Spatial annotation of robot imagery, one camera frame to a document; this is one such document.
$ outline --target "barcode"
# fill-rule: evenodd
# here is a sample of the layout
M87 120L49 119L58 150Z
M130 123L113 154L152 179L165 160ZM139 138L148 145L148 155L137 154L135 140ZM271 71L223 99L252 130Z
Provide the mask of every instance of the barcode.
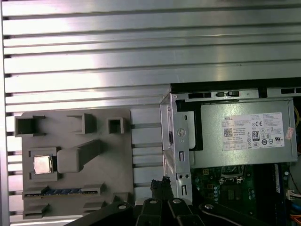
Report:
M225 137L232 137L233 136L232 128L224 129L224 136Z

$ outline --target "motherboard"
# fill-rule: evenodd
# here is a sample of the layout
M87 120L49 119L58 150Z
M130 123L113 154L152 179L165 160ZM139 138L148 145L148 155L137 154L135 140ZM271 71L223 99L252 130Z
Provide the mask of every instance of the motherboard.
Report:
M192 183L210 199L249 216L256 216L252 165L192 169Z

